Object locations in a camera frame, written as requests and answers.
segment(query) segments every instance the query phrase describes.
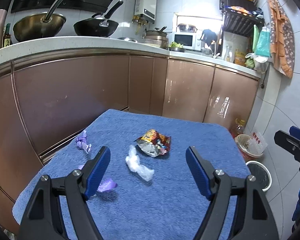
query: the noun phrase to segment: white countertop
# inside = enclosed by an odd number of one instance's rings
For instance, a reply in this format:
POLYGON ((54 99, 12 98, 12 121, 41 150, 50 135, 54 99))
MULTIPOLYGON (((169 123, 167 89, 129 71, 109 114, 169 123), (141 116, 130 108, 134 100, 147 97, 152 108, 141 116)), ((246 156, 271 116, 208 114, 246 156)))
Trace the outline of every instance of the white countertop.
POLYGON ((174 52, 145 45, 111 38, 84 37, 84 36, 60 36, 52 38, 43 38, 31 41, 24 41, 0 49, 0 64, 11 60, 29 56, 31 54, 64 50, 64 49, 81 49, 81 48, 109 48, 109 49, 128 49, 144 51, 147 53, 162 54, 171 57, 182 57, 195 59, 203 62, 226 66, 241 72, 260 78, 261 75, 255 70, 251 70, 237 64, 226 62, 221 59, 196 55, 192 53, 174 52))

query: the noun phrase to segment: blue cloth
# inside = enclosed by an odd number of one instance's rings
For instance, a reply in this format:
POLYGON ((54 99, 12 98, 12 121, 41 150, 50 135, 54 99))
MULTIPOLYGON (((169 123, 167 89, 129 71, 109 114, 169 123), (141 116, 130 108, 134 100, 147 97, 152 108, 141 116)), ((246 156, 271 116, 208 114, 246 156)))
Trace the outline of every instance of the blue cloth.
MULTIPOLYGON (((59 150, 18 197, 13 206, 18 223, 41 175, 66 176, 94 158, 102 146, 111 150, 104 179, 111 177, 118 187, 109 193, 97 192, 87 204, 105 240, 193 239, 209 202, 200 195, 186 164, 189 146, 195 146, 204 159, 230 176, 250 174, 230 133, 217 124, 108 110, 86 130, 92 144, 89 154, 79 150, 75 140, 59 150), (155 170, 153 179, 146 182, 128 169, 125 157, 129 145, 136 145, 135 140, 151 128, 171 136, 171 150, 156 158, 138 154, 141 164, 155 170)), ((235 201, 236 197, 231 197, 219 239, 228 238, 235 201)), ((60 202, 68 237, 77 239, 65 197, 60 197, 60 202)))

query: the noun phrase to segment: bottle label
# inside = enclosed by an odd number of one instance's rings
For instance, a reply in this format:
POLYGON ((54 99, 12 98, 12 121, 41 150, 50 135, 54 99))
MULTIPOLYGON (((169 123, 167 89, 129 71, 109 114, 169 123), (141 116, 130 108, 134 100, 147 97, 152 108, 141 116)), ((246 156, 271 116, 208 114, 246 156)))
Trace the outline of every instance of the bottle label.
POLYGON ((9 46, 9 45, 10 45, 10 40, 11 40, 11 39, 4 39, 3 46, 4 46, 4 47, 9 46))

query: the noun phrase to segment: white microwave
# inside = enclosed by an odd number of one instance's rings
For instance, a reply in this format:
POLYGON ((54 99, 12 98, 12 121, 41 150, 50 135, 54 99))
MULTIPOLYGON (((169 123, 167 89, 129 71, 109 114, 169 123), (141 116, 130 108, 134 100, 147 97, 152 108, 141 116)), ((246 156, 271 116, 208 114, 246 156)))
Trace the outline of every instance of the white microwave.
POLYGON ((173 32, 171 40, 183 45, 185 49, 201 51, 201 33, 173 32))

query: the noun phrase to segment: metal screw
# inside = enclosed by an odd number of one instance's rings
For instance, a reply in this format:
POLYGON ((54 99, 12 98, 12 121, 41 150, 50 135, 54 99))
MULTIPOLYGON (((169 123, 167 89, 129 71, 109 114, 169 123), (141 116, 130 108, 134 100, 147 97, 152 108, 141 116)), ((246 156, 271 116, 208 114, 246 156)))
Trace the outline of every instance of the metal screw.
POLYGON ((42 181, 47 181, 49 179, 48 175, 42 175, 40 178, 42 181))
POLYGON ((225 174, 225 172, 224 172, 222 169, 217 169, 217 170, 216 170, 216 174, 217 174, 218 176, 222 176, 222 175, 225 174))
POLYGON ((72 171, 72 175, 74 175, 74 176, 80 176, 81 175, 81 170, 74 170, 74 171, 72 171))
POLYGON ((253 176, 253 175, 249 175, 249 176, 248 176, 248 179, 249 179, 250 181, 256 181, 256 177, 253 176))

